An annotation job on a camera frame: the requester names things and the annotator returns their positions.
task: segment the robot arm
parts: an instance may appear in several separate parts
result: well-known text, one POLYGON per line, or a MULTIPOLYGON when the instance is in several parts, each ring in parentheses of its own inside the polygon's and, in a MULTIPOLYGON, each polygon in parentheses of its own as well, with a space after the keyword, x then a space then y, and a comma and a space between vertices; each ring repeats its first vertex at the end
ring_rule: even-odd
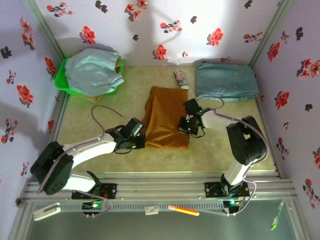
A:
POLYGON ((242 186, 251 166, 266 153, 264 140, 252 126, 261 130, 252 116, 236 121, 232 117, 224 118, 212 108, 202 109, 193 98, 183 104, 187 117, 180 119, 178 130, 185 134, 197 135, 198 129, 212 128, 227 132, 234 160, 229 169, 221 176, 220 187, 225 196, 232 196, 242 186))
POLYGON ((140 134, 145 126, 132 118, 125 126, 106 130, 103 135, 75 143, 60 145, 57 141, 47 145, 32 165, 30 172, 47 195, 60 190, 78 190, 93 193, 100 181, 92 173, 71 174, 71 170, 94 157, 118 150, 133 150, 145 147, 146 139, 140 134))

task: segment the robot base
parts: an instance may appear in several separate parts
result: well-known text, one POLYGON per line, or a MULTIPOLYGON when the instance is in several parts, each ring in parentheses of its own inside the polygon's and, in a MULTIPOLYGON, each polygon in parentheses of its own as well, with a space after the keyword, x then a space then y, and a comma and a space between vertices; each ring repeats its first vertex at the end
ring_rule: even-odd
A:
MULTIPOLYGON (((117 184, 115 184, 115 183, 101 183, 98 194, 101 197, 104 197, 106 199, 115 199, 116 194, 117 194, 117 184)), ((84 194, 77 192, 77 191, 72 193, 71 198, 72 199, 84 199, 84 200, 97 199, 95 197, 84 195, 84 194)))
POLYGON ((204 191, 205 191, 205 197, 206 198, 223 198, 223 197, 233 197, 233 198, 239 198, 243 197, 243 194, 246 197, 250 196, 248 184, 246 182, 242 183, 242 186, 238 188, 238 191, 234 194, 226 195, 221 190, 221 182, 205 182, 204 183, 204 191))

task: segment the beige mat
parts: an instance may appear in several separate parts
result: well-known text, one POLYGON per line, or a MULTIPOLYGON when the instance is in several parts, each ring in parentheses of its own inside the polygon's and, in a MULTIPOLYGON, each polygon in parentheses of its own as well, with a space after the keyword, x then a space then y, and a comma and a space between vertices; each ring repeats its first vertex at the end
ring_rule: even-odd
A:
MULTIPOLYGON (((98 104, 112 107, 127 118, 142 119, 145 115, 145 103, 152 86, 177 88, 173 71, 180 69, 190 84, 189 99, 195 97, 195 68, 185 67, 124 67, 124 83, 114 95, 105 95, 98 104)), ((200 100, 202 108, 218 107, 217 101, 200 100)), ((76 143, 101 134, 101 129, 91 118, 91 108, 95 104, 85 96, 70 97, 64 122, 59 135, 59 143, 76 143)), ((262 127, 255 100, 242 102, 226 102, 220 113, 243 118, 255 117, 262 127)), ((96 118, 105 128, 124 124, 124 120, 104 108, 95 109, 96 118)), ((233 155, 227 134, 213 129, 205 129, 205 137, 190 138, 189 150, 176 149, 140 149, 126 155, 115 153, 101 155, 88 160, 75 169, 94 173, 124 172, 221 172, 228 169, 233 155)), ((274 171, 274 163, 270 156, 266 161, 256 165, 253 170, 274 171)))

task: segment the green pen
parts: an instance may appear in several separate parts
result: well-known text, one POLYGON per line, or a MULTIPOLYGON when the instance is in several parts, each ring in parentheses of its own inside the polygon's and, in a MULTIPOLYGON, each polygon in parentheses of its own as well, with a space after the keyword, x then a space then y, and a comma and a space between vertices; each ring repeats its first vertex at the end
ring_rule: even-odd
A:
POLYGON ((284 203, 285 203, 285 200, 282 200, 280 205, 279 205, 279 207, 278 207, 278 212, 277 212, 275 218, 273 219, 271 230, 275 229, 277 227, 277 225, 278 225, 279 215, 280 215, 280 212, 282 210, 282 207, 284 206, 284 203))

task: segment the small white box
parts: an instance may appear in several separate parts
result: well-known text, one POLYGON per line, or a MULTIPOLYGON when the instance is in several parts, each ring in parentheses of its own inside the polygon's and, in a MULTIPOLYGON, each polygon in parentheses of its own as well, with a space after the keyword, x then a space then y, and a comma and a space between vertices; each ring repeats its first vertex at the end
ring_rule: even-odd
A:
POLYGON ((146 206, 144 208, 145 215, 158 214, 159 208, 158 206, 146 206))

